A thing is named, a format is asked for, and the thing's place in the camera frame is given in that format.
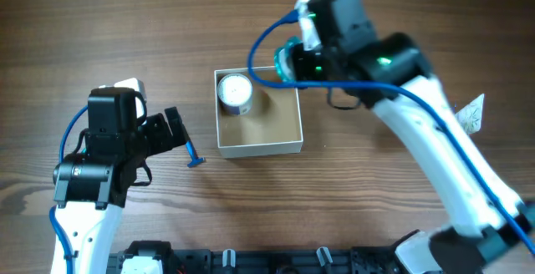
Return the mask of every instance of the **cylindrical container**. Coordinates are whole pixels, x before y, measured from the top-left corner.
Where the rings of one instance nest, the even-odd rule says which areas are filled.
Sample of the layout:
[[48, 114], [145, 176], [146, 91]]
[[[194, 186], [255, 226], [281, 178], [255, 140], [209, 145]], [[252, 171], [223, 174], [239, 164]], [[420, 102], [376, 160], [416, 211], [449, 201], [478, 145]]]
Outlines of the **cylindrical container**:
[[246, 114], [252, 107], [251, 81], [243, 74], [228, 74], [219, 81], [217, 96], [229, 114]]

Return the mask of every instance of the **blue cord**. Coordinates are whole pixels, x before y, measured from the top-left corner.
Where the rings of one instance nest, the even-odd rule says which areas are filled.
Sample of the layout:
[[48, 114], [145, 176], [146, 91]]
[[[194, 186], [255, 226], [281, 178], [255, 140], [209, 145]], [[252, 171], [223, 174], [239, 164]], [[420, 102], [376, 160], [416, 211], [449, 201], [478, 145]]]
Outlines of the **blue cord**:
[[48, 218], [50, 218], [52, 228], [54, 231], [56, 231], [56, 235], [58, 236], [59, 242], [64, 248], [65, 261], [67, 262], [67, 274], [74, 274], [73, 257], [70, 250], [69, 240], [67, 240], [65, 231], [61, 228], [61, 225], [58, 223], [58, 220], [56, 220], [56, 206], [52, 206], [52, 208], [50, 208]]
[[299, 18], [299, 13], [297, 10], [293, 10], [292, 12], [288, 13], [286, 16], [278, 20], [276, 23], [274, 23], [271, 27], [266, 29], [262, 35], [258, 38], [258, 40], [253, 44], [251, 47], [251, 52], [249, 53], [249, 56], [247, 58], [247, 69], [249, 72], [249, 75], [251, 78], [255, 81], [257, 81], [260, 84], [263, 84], [264, 86], [277, 88], [277, 89], [285, 89], [285, 88], [341, 88], [341, 89], [381, 89], [381, 90], [387, 90], [396, 94], [404, 95], [405, 97], [412, 99], [415, 101], [423, 110], [425, 110], [431, 118], [435, 120], [435, 122], [438, 124], [438, 126], [441, 128], [441, 130], [444, 132], [444, 135], [446, 138], [451, 142], [451, 145], [455, 148], [457, 151], [457, 154], [463, 162], [466, 164], [466, 167], [474, 178], [476, 179], [477, 183], [479, 183], [480, 187], [485, 192], [485, 195], [487, 195], [488, 199], [492, 202], [492, 204], [496, 207], [498, 212], [503, 216], [503, 218], [506, 220], [507, 224], [514, 230], [514, 232], [517, 234], [518, 238], [526, 245], [528, 250], [531, 252], [533, 256], [535, 256], [535, 245], [533, 245], [532, 241], [530, 240], [529, 236], [524, 232], [524, 230], [517, 224], [517, 222], [514, 220], [514, 218], [509, 215], [505, 207], [503, 207], [502, 202], [500, 199], [494, 194], [491, 190], [491, 188], [488, 186], [488, 184], [483, 179], [482, 175], [479, 173], [477, 168], [474, 166], [474, 164], [471, 162], [470, 158], [462, 149], [461, 144], [457, 141], [453, 133], [450, 131], [449, 127], [447, 126], [446, 122], [438, 115], [435, 110], [428, 105], [423, 99], [418, 97], [416, 94], [411, 93], [410, 91], [406, 89], [402, 89], [401, 87], [394, 86], [392, 84], [385, 84], [385, 83], [378, 83], [378, 82], [355, 82], [355, 81], [299, 81], [299, 82], [272, 82], [272, 81], [266, 81], [260, 79], [252, 69], [252, 60], [254, 57], [254, 54], [260, 45], [260, 43], [267, 37], [270, 32], [272, 32], [276, 27], [286, 24], [286, 23], [296, 23]]
[[65, 143], [67, 143], [67, 137], [69, 137], [70, 130], [73, 128], [74, 123], [84, 114], [84, 112], [87, 110], [87, 105], [85, 105], [78, 113], [73, 117], [73, 119], [70, 121], [69, 125], [67, 126], [67, 129], [65, 130], [64, 137], [61, 139], [61, 144], [59, 144], [59, 163], [62, 163], [64, 161], [64, 150], [65, 150]]

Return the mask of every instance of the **green light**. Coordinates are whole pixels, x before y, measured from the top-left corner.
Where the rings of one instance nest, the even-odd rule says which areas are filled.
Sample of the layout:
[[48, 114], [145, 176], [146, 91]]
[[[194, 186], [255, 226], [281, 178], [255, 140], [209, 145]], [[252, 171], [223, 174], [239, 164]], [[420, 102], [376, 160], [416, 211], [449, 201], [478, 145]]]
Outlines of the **green light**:
[[385, 57], [379, 57], [379, 58], [377, 58], [377, 63], [379, 63], [381, 65], [388, 65], [388, 64], [392, 63], [392, 60], [389, 59], [389, 58], [385, 58]]

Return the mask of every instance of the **brown table surface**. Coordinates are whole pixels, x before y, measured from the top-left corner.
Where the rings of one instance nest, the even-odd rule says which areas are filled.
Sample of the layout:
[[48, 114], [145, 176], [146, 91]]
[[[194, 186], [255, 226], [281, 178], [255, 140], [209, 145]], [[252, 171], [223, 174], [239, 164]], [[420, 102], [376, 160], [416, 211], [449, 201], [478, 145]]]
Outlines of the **brown table surface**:
[[[112, 251], [134, 240], [222, 250], [387, 245], [447, 221], [418, 165], [365, 109], [343, 112], [302, 91], [298, 155], [223, 160], [213, 72], [245, 66], [257, 36], [295, 0], [0, 0], [0, 272], [49, 271], [52, 172], [61, 135], [101, 84], [145, 82], [149, 113], [177, 106], [207, 162], [184, 148], [152, 157], [154, 182], [131, 188]], [[424, 49], [449, 100], [485, 93], [473, 136], [500, 176], [535, 197], [535, 0], [364, 0], [380, 35]], [[298, 34], [280, 28], [257, 65]], [[83, 117], [72, 135], [87, 125]], [[69, 139], [67, 151], [75, 146]], [[523, 246], [488, 272], [528, 273]]]

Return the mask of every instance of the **wooden table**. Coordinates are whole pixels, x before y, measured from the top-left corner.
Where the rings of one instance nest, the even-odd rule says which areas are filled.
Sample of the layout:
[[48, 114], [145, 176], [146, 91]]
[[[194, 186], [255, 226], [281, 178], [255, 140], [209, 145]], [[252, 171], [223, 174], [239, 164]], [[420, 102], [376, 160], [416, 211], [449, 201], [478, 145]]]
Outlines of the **wooden table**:
[[[207, 162], [184, 148], [150, 158], [154, 182], [131, 188], [112, 251], [133, 240], [222, 250], [387, 245], [445, 223], [405, 147], [370, 112], [329, 108], [301, 92], [299, 155], [223, 160], [213, 71], [245, 66], [257, 36], [295, 0], [0, 0], [0, 272], [49, 271], [52, 172], [61, 135], [101, 84], [145, 81], [149, 113], [177, 106]], [[457, 106], [485, 93], [473, 139], [500, 176], [535, 196], [535, 0], [364, 0], [385, 36], [427, 53]], [[266, 39], [257, 65], [297, 26]], [[73, 134], [87, 125], [82, 118]], [[69, 139], [67, 150], [75, 146]], [[519, 246], [493, 273], [528, 273]]]

